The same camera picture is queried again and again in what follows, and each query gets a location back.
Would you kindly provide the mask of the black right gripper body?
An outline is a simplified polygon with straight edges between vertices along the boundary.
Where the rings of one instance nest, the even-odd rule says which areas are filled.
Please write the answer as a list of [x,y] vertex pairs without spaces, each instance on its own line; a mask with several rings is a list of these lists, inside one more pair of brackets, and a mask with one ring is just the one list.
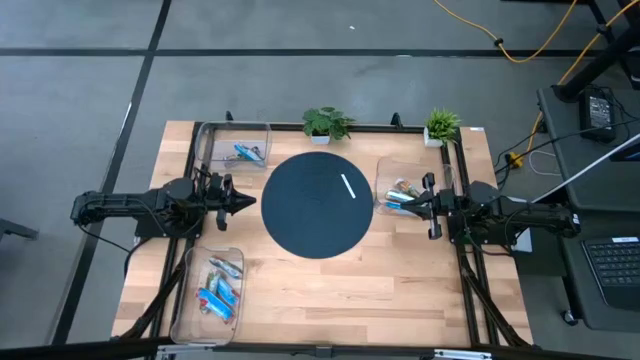
[[453,188],[445,188],[436,192],[434,186],[436,184],[435,175],[428,172],[422,179],[425,192],[427,194],[427,203],[430,209],[430,224],[428,231],[429,239],[436,240],[442,236],[442,227],[438,222],[438,216],[449,216],[455,208],[455,190]]

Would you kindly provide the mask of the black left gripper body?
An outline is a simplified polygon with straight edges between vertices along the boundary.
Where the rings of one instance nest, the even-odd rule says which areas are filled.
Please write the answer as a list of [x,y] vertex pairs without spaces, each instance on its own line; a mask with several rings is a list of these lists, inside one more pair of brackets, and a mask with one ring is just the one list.
[[205,194],[205,205],[208,211],[216,212],[217,228],[220,231],[226,231],[226,217],[236,212],[235,189],[231,174],[221,175],[217,172],[211,174]]

